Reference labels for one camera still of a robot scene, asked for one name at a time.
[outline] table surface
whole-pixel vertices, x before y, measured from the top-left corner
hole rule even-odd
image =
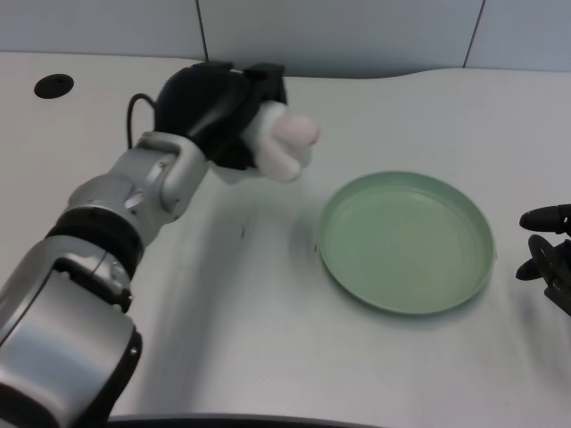
[[[192,62],[0,53],[0,279],[82,182],[125,150],[125,110]],[[43,76],[70,74],[41,100]],[[194,412],[333,419],[386,427],[563,427],[571,420],[571,317],[521,283],[519,216],[567,203],[571,74],[436,70],[401,78],[289,78],[292,107],[323,127],[302,179],[279,185],[209,172],[162,229],[133,282],[145,339],[113,414]],[[152,126],[136,107],[135,134]],[[315,252],[320,210],[382,170],[438,177],[489,218],[489,286],[431,317],[369,308]],[[553,236],[558,243],[561,237]]]

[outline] wall seam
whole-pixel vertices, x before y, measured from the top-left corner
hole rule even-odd
[[[203,16],[200,12],[199,0],[194,0],[196,3],[196,13],[198,14],[198,24],[200,25],[200,36],[203,38],[204,60],[208,61],[208,48],[206,47],[206,36],[204,35]]]
[[[474,26],[474,32],[472,33],[472,38],[470,39],[470,45],[468,46],[468,51],[466,52],[466,58],[464,58],[464,64],[462,64],[462,68],[465,69],[466,65],[468,64],[468,57],[470,56],[470,51],[472,50],[472,45],[474,44],[474,40],[476,39],[476,32],[478,31],[478,27],[480,25],[480,19],[482,18],[482,13],[484,12],[485,7],[485,0],[482,0],[482,5],[480,6],[480,13],[478,14],[478,18],[476,19],[476,25]]]

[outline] green plate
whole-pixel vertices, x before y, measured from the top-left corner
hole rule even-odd
[[[321,217],[319,251],[349,292],[406,314],[468,300],[495,261],[482,211],[454,187],[409,172],[361,177],[337,191]]]

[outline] white wall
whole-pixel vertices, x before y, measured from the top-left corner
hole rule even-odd
[[[571,71],[571,0],[486,0],[467,66]]]
[[[295,76],[385,77],[462,67],[482,0],[202,0],[211,59]]]
[[[571,71],[571,0],[198,0],[211,59],[288,74]],[[0,0],[0,51],[203,60],[197,0]],[[469,51],[470,39],[474,41]]]
[[[194,0],[0,0],[0,51],[204,57]]]

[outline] black circular hole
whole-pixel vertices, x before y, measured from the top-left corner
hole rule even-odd
[[[73,78],[67,74],[52,74],[36,83],[34,94],[45,100],[52,100],[66,95],[72,88]]]

